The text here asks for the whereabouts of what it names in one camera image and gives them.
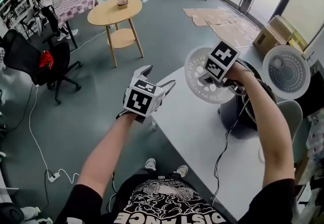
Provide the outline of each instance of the person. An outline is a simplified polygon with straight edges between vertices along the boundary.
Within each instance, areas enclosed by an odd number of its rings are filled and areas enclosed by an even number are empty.
[[[57,40],[61,41],[62,39],[64,39],[65,37],[67,39],[70,39],[71,36],[68,33],[68,31],[66,31],[64,29],[64,27],[58,28],[58,21],[56,19],[56,15],[55,15],[55,11],[53,8],[53,0],[36,0],[38,2],[38,5],[41,8],[41,12],[42,14],[48,19],[51,29],[54,33],[56,33],[57,36]],[[76,35],[78,33],[78,30],[72,30],[72,34]]]
[[[294,160],[286,120],[245,67],[236,62],[226,77],[240,82],[247,91],[265,159],[263,189],[252,200],[238,224],[291,223],[295,205]],[[123,183],[115,197],[112,212],[101,216],[104,192],[136,116],[128,113],[118,118],[91,152],[55,223],[73,223],[68,218],[79,219],[74,223],[85,224],[228,223],[226,216],[202,199],[183,179],[186,166],[178,168],[174,174],[159,176],[153,159],[146,162],[145,169]]]

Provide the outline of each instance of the round wooden table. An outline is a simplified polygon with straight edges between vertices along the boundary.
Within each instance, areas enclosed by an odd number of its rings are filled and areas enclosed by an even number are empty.
[[[130,46],[134,42],[140,50],[141,56],[144,57],[141,44],[138,40],[132,17],[138,14],[142,9],[140,0],[128,0],[128,6],[120,9],[117,6],[117,0],[108,0],[94,7],[88,14],[88,21],[97,26],[105,26],[108,36],[108,44],[110,46],[111,55],[117,67],[117,61],[114,53],[115,48],[124,48]],[[118,23],[128,20],[130,28],[118,28]],[[109,25],[116,25],[116,31],[110,34]]]

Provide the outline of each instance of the pink checkered tablecloth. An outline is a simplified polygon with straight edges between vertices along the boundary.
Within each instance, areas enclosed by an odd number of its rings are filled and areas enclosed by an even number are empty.
[[[55,0],[54,9],[59,28],[77,14],[93,9],[98,0]]]

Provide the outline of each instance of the shoe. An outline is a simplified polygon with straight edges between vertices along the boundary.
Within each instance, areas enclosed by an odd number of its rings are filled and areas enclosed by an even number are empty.
[[[64,39],[66,37],[66,34],[61,33],[58,37],[57,37],[57,41],[61,41],[62,39]]]
[[[78,29],[75,29],[75,30],[71,30],[72,31],[72,34],[73,35],[76,35],[78,32],[79,32],[79,30]],[[69,39],[71,39],[71,36],[70,36],[70,34],[68,34],[68,35],[66,35],[66,39],[67,40],[69,40]]]
[[[146,161],[145,166],[146,169],[152,169],[153,171],[156,171],[156,161],[154,158],[150,158]]]
[[[188,173],[188,166],[182,165],[177,169],[177,171],[174,171],[174,173],[178,173],[182,178],[184,178]]]

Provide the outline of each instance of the red cloth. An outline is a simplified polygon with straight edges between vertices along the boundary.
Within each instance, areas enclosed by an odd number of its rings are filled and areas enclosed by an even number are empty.
[[[54,63],[54,59],[51,53],[49,51],[44,51],[40,56],[39,67],[41,68],[49,64],[50,65],[49,69],[52,69],[53,63]]]

